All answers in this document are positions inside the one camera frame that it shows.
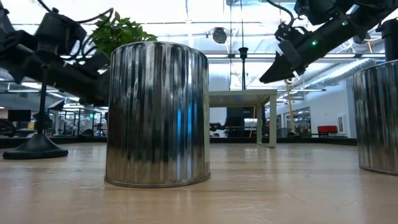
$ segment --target desk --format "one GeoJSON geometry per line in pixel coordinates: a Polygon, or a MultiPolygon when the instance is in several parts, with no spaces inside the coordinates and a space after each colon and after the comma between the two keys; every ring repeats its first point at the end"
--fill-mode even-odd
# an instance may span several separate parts
{"type": "MultiPolygon", "coordinates": [[[[269,145],[276,147],[276,96],[277,90],[210,91],[210,108],[256,107],[258,120],[262,120],[262,106],[270,102],[269,145]]],[[[262,130],[262,122],[257,122],[262,130]]],[[[257,131],[257,144],[262,145],[262,131],[257,131]]]]}

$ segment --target metal bucket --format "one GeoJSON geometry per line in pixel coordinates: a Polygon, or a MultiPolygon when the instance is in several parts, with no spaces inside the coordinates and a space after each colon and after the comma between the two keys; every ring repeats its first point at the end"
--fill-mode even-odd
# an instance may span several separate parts
{"type": "Polygon", "coordinates": [[[105,181],[176,187],[210,178],[208,59],[166,42],[112,53],[105,181]]]}
{"type": "Polygon", "coordinates": [[[398,61],[356,73],[353,92],[359,166],[398,175],[398,61]]]}

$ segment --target ceiling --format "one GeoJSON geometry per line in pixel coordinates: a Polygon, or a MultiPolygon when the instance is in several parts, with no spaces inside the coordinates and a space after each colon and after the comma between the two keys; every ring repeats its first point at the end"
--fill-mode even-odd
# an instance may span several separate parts
{"type": "MultiPolygon", "coordinates": [[[[45,14],[45,10],[36,0],[3,0],[1,2],[10,11],[9,18],[15,29],[23,29],[34,34],[45,14]]],[[[121,17],[130,17],[131,20],[142,23],[144,30],[157,35],[159,40],[189,45],[205,54],[238,54],[238,49],[242,46],[248,47],[250,54],[274,54],[278,44],[274,38],[274,32],[281,21],[289,20],[285,12],[264,0],[242,0],[242,10],[240,1],[237,0],[102,0],[100,4],[98,0],[44,0],[44,2],[48,7],[56,7],[61,14],[74,20],[88,19],[113,7],[121,17]],[[211,34],[215,27],[223,27],[227,33],[228,39],[225,44],[216,44],[212,40],[211,34]]],[[[274,0],[274,2],[280,2],[282,6],[294,13],[295,1],[274,0]]],[[[296,21],[295,26],[304,26],[308,30],[317,28],[306,19],[296,21]]],[[[85,24],[83,27],[88,34],[91,34],[94,29],[91,24],[85,24]]],[[[371,49],[382,44],[380,34],[372,30],[370,35],[373,41],[369,44],[358,45],[349,40],[332,50],[331,53],[370,52],[371,49]]],[[[231,75],[231,88],[241,86],[242,65],[239,60],[234,60],[231,66],[229,66],[228,58],[210,59],[210,62],[215,64],[210,67],[210,75],[219,73],[220,70],[228,71],[225,74],[231,75]]],[[[271,62],[265,62],[265,60],[246,64],[248,88],[283,88],[283,82],[267,85],[259,83],[259,75],[262,75],[270,65],[271,62]]],[[[304,76],[313,78],[335,65],[336,63],[319,61],[312,64],[304,76]]],[[[11,79],[6,71],[1,70],[0,78],[11,79]]]]}

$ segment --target green plant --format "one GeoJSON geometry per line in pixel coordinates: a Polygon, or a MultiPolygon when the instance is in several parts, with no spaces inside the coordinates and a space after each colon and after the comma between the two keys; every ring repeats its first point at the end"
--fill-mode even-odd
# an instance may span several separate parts
{"type": "Polygon", "coordinates": [[[104,52],[109,58],[114,49],[124,44],[157,40],[155,35],[145,32],[141,24],[130,22],[130,18],[120,18],[118,12],[114,13],[112,20],[103,16],[95,25],[97,28],[92,36],[93,42],[96,49],[104,52]]]}

